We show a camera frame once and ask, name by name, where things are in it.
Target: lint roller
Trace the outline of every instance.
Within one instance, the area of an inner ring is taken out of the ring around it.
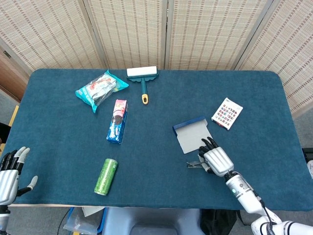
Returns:
[[[132,82],[141,82],[142,103],[149,103],[146,82],[155,79],[157,76],[156,66],[127,69],[127,79]]]

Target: yellow handle tip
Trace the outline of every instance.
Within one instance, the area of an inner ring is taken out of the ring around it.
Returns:
[[[148,99],[148,95],[147,94],[143,94],[141,96],[141,98],[142,98],[142,103],[143,104],[148,104],[149,103],[149,99]]]

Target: white roller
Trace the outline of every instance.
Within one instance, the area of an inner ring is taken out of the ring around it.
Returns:
[[[127,69],[127,76],[128,77],[155,75],[155,74],[157,74],[157,67],[156,66]]]

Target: woven panel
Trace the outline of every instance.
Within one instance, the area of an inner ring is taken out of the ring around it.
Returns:
[[[5,88],[19,101],[26,89],[27,78],[23,75],[3,53],[0,53],[0,87]]]
[[[169,69],[230,69],[265,3],[174,0]]]
[[[2,1],[0,37],[31,69],[101,68],[77,1]]]
[[[292,113],[313,102],[312,15],[312,0],[282,0],[240,67],[279,74]]]
[[[162,65],[162,0],[89,0],[112,69]]]

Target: snack bag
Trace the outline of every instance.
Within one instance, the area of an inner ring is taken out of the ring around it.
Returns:
[[[103,75],[77,90],[75,94],[86,104],[90,105],[92,111],[96,113],[99,104],[109,97],[112,92],[120,91],[126,87],[128,87],[126,82],[123,82],[107,70]]]

